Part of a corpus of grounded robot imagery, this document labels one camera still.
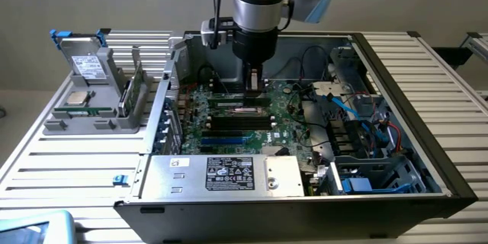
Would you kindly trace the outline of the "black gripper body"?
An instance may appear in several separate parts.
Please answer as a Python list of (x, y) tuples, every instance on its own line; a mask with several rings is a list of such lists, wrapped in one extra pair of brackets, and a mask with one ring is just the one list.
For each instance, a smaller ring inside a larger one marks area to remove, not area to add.
[(235, 56), (253, 65), (261, 65), (275, 55), (279, 29), (262, 33), (235, 30), (233, 34), (233, 52)]

